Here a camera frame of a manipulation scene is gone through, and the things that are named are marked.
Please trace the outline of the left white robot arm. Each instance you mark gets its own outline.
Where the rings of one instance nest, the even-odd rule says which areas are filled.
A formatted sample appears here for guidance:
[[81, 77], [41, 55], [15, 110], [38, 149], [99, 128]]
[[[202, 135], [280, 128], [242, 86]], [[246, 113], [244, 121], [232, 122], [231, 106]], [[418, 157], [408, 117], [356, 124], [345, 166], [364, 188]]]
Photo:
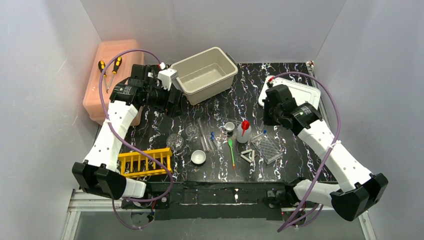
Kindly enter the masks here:
[[83, 162], [75, 162], [72, 167], [83, 192], [113, 200], [144, 197], [144, 182], [117, 172], [122, 140], [141, 107], [156, 108], [171, 117], [176, 114], [182, 96], [177, 78], [173, 68], [155, 73], [152, 67], [134, 64], [131, 76], [114, 86], [107, 117], [93, 147]]

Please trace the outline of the yellow test tube rack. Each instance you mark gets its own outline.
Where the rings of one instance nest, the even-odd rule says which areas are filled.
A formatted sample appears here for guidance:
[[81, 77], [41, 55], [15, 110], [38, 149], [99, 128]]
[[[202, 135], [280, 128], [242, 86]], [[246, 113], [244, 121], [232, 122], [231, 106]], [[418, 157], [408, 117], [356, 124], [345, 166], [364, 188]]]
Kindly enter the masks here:
[[[171, 163], [173, 153], [169, 147], [145, 150], [144, 152], [163, 164], [169, 172], [173, 172]], [[165, 175], [167, 173], [156, 162], [136, 151], [120, 153], [117, 160], [119, 161], [120, 173], [130, 179]]]

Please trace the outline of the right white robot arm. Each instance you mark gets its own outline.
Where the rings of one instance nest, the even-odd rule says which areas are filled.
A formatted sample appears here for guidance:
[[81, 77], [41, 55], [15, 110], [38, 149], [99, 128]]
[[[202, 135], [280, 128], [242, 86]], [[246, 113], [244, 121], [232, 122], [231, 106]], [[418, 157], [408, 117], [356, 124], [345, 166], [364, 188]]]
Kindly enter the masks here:
[[285, 186], [274, 199], [290, 204], [309, 202], [333, 208], [344, 220], [352, 222], [377, 204], [389, 181], [383, 173], [373, 174], [359, 163], [334, 135], [319, 111], [310, 103], [298, 105], [288, 86], [280, 84], [265, 91], [265, 125], [291, 130], [325, 163], [337, 184], [313, 183], [299, 177]]

